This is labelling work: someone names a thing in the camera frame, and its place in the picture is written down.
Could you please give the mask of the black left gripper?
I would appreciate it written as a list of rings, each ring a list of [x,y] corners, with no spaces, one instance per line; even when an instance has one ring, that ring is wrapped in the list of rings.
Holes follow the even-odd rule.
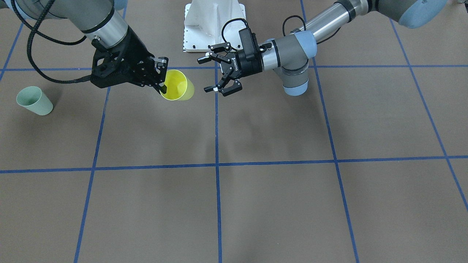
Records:
[[[260,52],[254,54],[253,60],[248,61],[245,50],[232,47],[230,42],[208,46],[208,52],[197,63],[204,64],[215,61],[223,72],[218,84],[204,88],[204,92],[218,92],[226,97],[243,89],[241,82],[236,78],[247,77],[262,73],[262,56]]]

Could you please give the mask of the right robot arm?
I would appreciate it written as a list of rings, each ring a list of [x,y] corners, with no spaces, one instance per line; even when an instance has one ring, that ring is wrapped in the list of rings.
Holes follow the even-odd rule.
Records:
[[[1,8],[13,10],[30,29],[27,56],[33,68],[45,79],[74,84],[90,81],[99,88],[122,83],[153,87],[166,94],[164,85],[169,59],[155,57],[118,12],[125,0],[2,0]],[[45,19],[68,19],[82,33],[82,39],[64,42],[39,31]],[[32,58],[35,35],[61,45],[77,45],[90,40],[95,48],[91,74],[73,80],[57,80],[45,75]]]

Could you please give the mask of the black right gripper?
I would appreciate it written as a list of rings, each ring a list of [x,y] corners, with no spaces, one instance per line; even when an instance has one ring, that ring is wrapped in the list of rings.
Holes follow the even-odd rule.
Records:
[[[159,94],[166,94],[167,86],[164,82],[169,58],[155,58],[131,27],[128,27],[122,44],[124,44],[122,58],[130,67],[130,83],[141,87],[149,85],[155,87]]]

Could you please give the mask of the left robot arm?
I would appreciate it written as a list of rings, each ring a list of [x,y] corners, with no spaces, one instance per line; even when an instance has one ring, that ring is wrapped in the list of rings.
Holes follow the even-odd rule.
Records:
[[[309,60],[316,56],[318,45],[333,37],[343,25],[375,11],[406,28],[419,28],[445,5],[445,0],[336,0],[311,20],[302,19],[302,27],[263,43],[258,43],[244,18],[232,19],[231,22],[244,24],[238,32],[241,48],[223,41],[212,45],[198,59],[199,64],[218,62],[223,74],[217,84],[205,87],[204,92],[228,96],[242,90],[241,78],[273,70],[288,95],[302,95],[309,86]]]

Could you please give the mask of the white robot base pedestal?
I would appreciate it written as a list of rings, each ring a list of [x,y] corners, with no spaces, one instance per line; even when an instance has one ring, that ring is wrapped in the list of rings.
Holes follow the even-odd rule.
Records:
[[[193,0],[184,11],[184,52],[208,52],[224,43],[221,30],[227,21],[246,19],[245,5],[237,0]]]

